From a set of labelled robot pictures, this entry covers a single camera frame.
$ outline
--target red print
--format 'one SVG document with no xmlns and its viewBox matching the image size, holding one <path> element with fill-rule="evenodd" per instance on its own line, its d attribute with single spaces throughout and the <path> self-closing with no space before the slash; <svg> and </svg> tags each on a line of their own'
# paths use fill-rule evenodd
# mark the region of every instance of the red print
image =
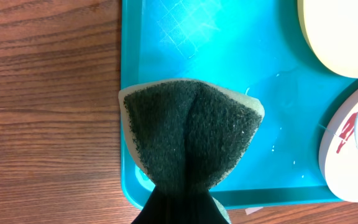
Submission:
<svg viewBox="0 0 358 224">
<path fill-rule="evenodd" d="M 345 145 L 346 141 L 353 134 L 353 132 L 354 132 L 354 123 L 356 122 L 357 113 L 358 112 L 352 114 L 352 116 L 346 121 L 345 126 L 342 128 L 342 133 L 339 135 L 339 137 L 342 140 L 341 140 L 341 143 L 338 146 L 338 150 L 336 151 L 336 153 L 339 153 L 341 151 L 343 145 Z"/>
</svg>

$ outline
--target wood grain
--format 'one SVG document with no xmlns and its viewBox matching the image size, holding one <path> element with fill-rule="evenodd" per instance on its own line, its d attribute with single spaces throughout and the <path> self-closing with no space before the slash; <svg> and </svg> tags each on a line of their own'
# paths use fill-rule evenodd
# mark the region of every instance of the wood grain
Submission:
<svg viewBox="0 0 358 224">
<path fill-rule="evenodd" d="M 130 223 L 120 182 L 121 2 L 0 0 L 0 223 Z M 233 223 L 358 223 L 358 204 Z"/>
</svg>

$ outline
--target brown wood surface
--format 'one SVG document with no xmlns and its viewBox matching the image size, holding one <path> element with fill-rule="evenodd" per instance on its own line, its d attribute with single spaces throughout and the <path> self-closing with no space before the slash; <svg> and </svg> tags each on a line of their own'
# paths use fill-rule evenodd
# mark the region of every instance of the brown wood surface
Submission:
<svg viewBox="0 0 358 224">
<path fill-rule="evenodd" d="M 0 0 L 0 223 L 130 223 L 120 183 L 121 2 Z M 358 223 L 358 204 L 230 211 Z"/>
</svg>

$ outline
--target sponge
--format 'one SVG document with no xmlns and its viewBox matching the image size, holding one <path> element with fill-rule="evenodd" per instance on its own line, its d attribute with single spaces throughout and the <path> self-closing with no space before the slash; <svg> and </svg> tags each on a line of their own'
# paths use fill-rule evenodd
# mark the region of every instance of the sponge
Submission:
<svg viewBox="0 0 358 224">
<path fill-rule="evenodd" d="M 189 79 L 119 92 L 124 135 L 156 188 L 134 223 L 227 223 L 208 190 L 233 170 L 262 122 L 259 100 Z"/>
</svg>

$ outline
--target teal plastic tray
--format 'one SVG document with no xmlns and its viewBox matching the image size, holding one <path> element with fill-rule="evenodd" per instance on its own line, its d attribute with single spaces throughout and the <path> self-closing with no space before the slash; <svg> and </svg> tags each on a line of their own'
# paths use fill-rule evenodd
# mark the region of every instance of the teal plastic tray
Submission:
<svg viewBox="0 0 358 224">
<path fill-rule="evenodd" d="M 340 201 L 318 167 L 322 126 L 358 88 L 304 40 L 295 0 L 123 0 L 121 87 L 197 78 L 258 98 L 265 119 L 211 189 L 226 208 Z M 142 208 L 154 184 L 121 136 L 121 183 Z"/>
</svg>

